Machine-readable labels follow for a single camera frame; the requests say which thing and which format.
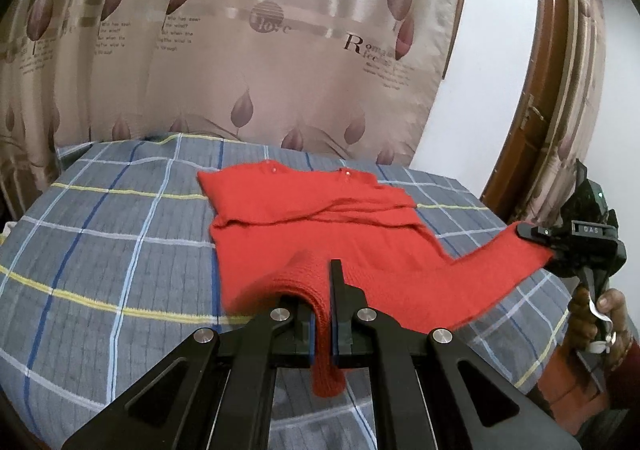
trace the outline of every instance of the finger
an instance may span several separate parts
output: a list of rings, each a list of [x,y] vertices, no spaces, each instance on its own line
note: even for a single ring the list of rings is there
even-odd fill
[[[615,331],[620,332],[626,328],[626,300],[620,291],[607,289],[598,298],[597,307],[598,311],[611,318]]]
[[[598,334],[598,328],[592,322],[571,316],[568,321],[568,329],[572,335],[593,340]]]
[[[565,343],[571,347],[572,349],[578,349],[579,351],[584,351],[591,343],[591,338],[581,337],[581,336],[566,336],[564,338]]]
[[[593,313],[591,313],[589,306],[569,302],[567,309],[569,309],[569,312],[572,314],[572,316],[577,316],[592,323],[595,323],[596,321],[596,317],[593,315]]]
[[[574,291],[574,297],[571,299],[577,305],[589,306],[589,290],[583,285],[579,285]]]

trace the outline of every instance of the red sleeve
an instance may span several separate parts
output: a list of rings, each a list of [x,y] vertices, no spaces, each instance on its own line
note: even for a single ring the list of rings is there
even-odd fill
[[[622,364],[607,377],[612,408],[640,406],[640,346],[633,342]]]

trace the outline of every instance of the blue checkered blanket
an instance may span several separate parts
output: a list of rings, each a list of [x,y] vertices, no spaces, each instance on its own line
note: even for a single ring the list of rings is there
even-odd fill
[[[404,189],[452,256],[504,224],[457,181],[197,135],[95,144],[29,209],[0,247],[0,386],[52,448],[201,325],[226,331],[198,170],[275,159],[349,166]],[[536,271],[458,334],[527,392],[564,334],[564,285]],[[366,370],[336,398],[312,395],[307,370],[278,371],[270,449],[376,447]]]

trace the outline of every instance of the yellow stripe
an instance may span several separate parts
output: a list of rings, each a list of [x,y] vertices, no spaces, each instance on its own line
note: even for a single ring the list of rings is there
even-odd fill
[[[551,346],[555,345],[556,335],[558,334],[560,327],[562,327],[568,315],[569,315],[569,311],[567,310],[564,312],[564,314],[562,315],[562,318],[558,322],[558,325],[556,325],[556,328],[551,333],[551,338],[549,338],[549,343],[546,345],[545,350],[542,351],[542,354],[540,354],[540,357],[535,362],[533,362],[532,366],[529,367],[529,370],[527,370],[527,372],[525,372],[522,375],[522,377],[519,380],[517,380],[517,382],[515,383],[516,388],[520,388],[522,384],[527,381],[529,376],[533,374],[534,371],[542,364],[542,361],[546,358],[546,355],[548,354],[549,350],[551,350]]]
[[[456,205],[417,205],[418,208],[446,208],[447,210],[488,210],[487,207],[478,206],[456,206]]]
[[[152,143],[156,143],[157,145],[163,145],[166,143],[169,143],[169,141],[171,141],[172,139],[175,139],[176,137],[178,137],[180,134],[172,134],[170,136],[165,137],[164,139],[162,139],[161,141],[153,141]],[[182,137],[190,137],[192,139],[208,139],[209,141],[224,141],[225,143],[238,143],[238,144],[245,144],[244,141],[236,141],[235,139],[226,139],[223,137],[215,137],[212,135],[204,135],[204,134],[181,134]]]
[[[119,190],[119,189],[108,189],[108,188],[98,188],[95,186],[78,186],[78,185],[66,185],[63,183],[53,183],[51,186],[56,186],[58,188],[66,188],[69,190],[78,190],[81,192],[98,192],[100,194],[115,194],[115,195],[139,195],[141,197],[156,197],[158,194],[154,194],[152,192],[139,192],[138,190]],[[167,199],[178,199],[181,201],[187,201],[192,199],[199,199],[206,201],[207,197],[202,194],[162,194],[162,198]]]
[[[36,289],[40,292],[48,295],[53,295],[63,300],[68,300],[91,309],[98,311],[107,311],[115,313],[118,307],[115,304],[102,302],[100,300],[94,300],[86,296],[82,296],[63,289],[51,289],[48,285],[36,282],[30,278],[9,271],[3,265],[0,265],[0,272],[7,275],[12,280],[19,282],[31,289]],[[158,320],[161,322],[177,322],[180,324],[220,324],[220,325],[244,325],[251,317],[249,316],[220,316],[215,317],[212,315],[191,315],[186,313],[172,313],[170,311],[151,311],[149,309],[136,309],[133,307],[125,307],[122,310],[124,316],[130,316],[134,318],[145,318],[148,320]]]

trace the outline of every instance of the curtain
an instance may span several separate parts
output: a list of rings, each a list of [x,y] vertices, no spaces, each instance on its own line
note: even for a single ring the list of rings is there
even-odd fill
[[[408,164],[457,0],[14,0],[0,167],[14,217],[55,148],[180,131]]]
[[[602,0],[569,0],[569,36],[559,102],[529,194],[513,220],[551,226],[575,187],[575,161],[584,159],[593,134],[604,76]]]

